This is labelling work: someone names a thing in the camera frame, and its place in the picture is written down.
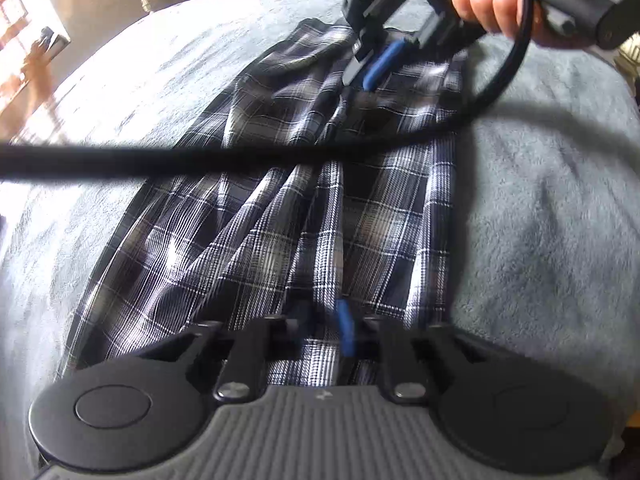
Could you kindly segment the person's right hand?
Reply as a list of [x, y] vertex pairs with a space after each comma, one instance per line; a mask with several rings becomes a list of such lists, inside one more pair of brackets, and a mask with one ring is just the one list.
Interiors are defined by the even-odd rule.
[[[451, 3], [462, 20], [480, 24], [490, 34], [503, 34], [509, 39], [518, 34], [524, 0], [451, 0]], [[534, 9], [532, 39], [542, 48], [577, 50], [591, 46], [588, 39], [564, 37], [552, 30], [539, 4]]]

